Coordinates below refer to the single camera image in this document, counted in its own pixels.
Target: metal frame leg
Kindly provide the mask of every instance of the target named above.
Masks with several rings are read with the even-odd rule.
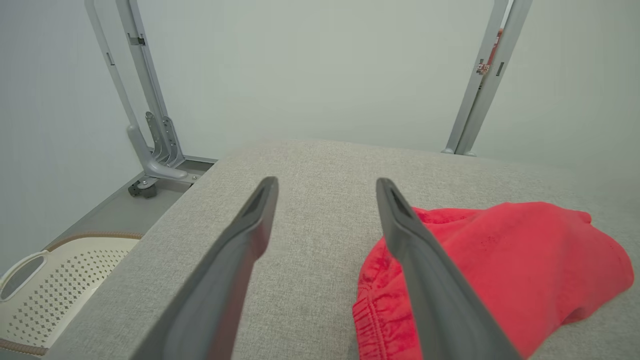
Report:
[[[180,143],[178,142],[173,122],[168,116],[166,116],[166,108],[164,107],[162,95],[159,91],[159,85],[154,86],[157,84],[157,77],[155,75],[153,64],[150,62],[150,54],[148,54],[148,57],[145,57],[144,52],[140,49],[141,46],[139,45],[145,45],[144,39],[135,38],[137,39],[136,41],[141,41],[141,43],[130,43],[130,49],[134,57],[136,69],[138,70],[138,75],[140,76],[140,81],[142,83],[148,105],[154,112],[162,114],[160,118],[158,118],[154,116],[152,112],[147,112],[145,117],[154,138],[153,152],[149,151],[145,139],[142,136],[138,121],[136,120],[133,108],[131,107],[131,102],[129,101],[124,84],[122,83],[120,73],[118,72],[113,57],[110,55],[111,51],[109,50],[109,45],[100,24],[100,19],[98,18],[94,1],[95,0],[84,0],[84,5],[86,7],[89,20],[93,26],[96,39],[100,45],[100,49],[102,49],[104,60],[109,69],[109,73],[111,74],[111,79],[113,80],[124,110],[127,114],[127,118],[129,119],[129,123],[131,124],[127,128],[127,134],[129,135],[131,144],[133,145],[145,172],[145,177],[141,179],[138,188],[146,189],[151,187],[155,183],[156,179],[171,179],[186,183],[194,183],[199,178],[198,175],[190,174],[186,171],[174,168],[184,161],[184,156],[180,149]],[[135,27],[129,2],[127,0],[116,0],[116,4],[118,5],[118,11],[120,12],[123,25],[125,25],[125,30],[127,25],[133,25]],[[140,71],[140,66],[144,67],[146,71]]]
[[[471,148],[476,141],[478,133],[480,133],[480,127],[482,127],[484,118],[489,112],[489,107],[498,90],[500,80],[502,80],[502,76],[507,69],[507,64],[511,59],[511,54],[513,54],[513,49],[516,46],[518,37],[520,37],[520,32],[529,13],[531,3],[532,0],[513,1],[513,6],[511,7],[507,23],[504,26],[504,31],[500,38],[500,43],[493,58],[493,64],[495,65],[490,67],[483,87],[477,93],[467,123],[465,124],[462,135],[460,136],[460,141],[455,150],[456,154],[475,156]]]
[[[495,36],[500,29],[500,24],[502,22],[504,12],[507,9],[508,3],[508,0],[494,0],[493,10],[491,11],[491,15],[489,16],[489,23],[487,24],[486,30],[484,31],[482,44],[480,45],[480,50],[478,51],[478,55],[476,57],[476,65],[482,65],[485,60],[489,60],[491,51],[493,49],[493,44],[495,43]],[[442,152],[446,154],[457,154],[457,152],[455,151],[458,147],[458,142],[460,141],[460,137],[462,136],[465,125],[467,124],[467,119],[469,117],[469,113],[471,112],[471,107],[473,107],[474,100],[478,93],[478,88],[480,87],[480,82],[482,81],[483,75],[484,74],[477,71],[476,67],[473,68],[471,78],[469,79],[467,89],[465,90],[465,95],[462,98],[462,104],[460,104],[460,110],[458,110],[458,116],[456,116],[456,121],[453,124],[453,129],[451,129],[451,135],[449,135],[447,147]]]

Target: white laundry basket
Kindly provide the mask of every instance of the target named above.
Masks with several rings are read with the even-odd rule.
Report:
[[[0,280],[0,348],[44,355],[141,237],[77,235],[11,267]]]

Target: metal hinge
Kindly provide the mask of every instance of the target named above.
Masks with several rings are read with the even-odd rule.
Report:
[[[131,45],[142,45],[145,46],[145,38],[139,38],[139,37],[131,37],[131,34],[127,34],[129,36],[129,43]]]

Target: gray fabric surface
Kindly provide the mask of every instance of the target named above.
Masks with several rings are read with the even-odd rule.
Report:
[[[46,359],[127,359],[257,183],[277,176],[269,247],[253,269],[234,359],[356,359],[351,306],[381,233],[375,181],[412,206],[487,208],[543,200],[588,211],[635,266],[635,204],[592,198],[560,170],[328,141],[258,145],[219,161],[114,269]],[[535,359],[630,359],[640,352],[638,287],[557,331]]]

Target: floor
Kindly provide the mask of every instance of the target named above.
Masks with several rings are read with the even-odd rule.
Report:
[[[210,163],[188,160],[178,166],[181,170],[199,175],[211,167]],[[163,179],[158,180],[156,186],[157,195],[149,199],[132,197],[125,188],[120,190],[109,202],[101,204],[93,214],[78,221],[57,240],[90,231],[146,233],[189,189],[187,183]]]

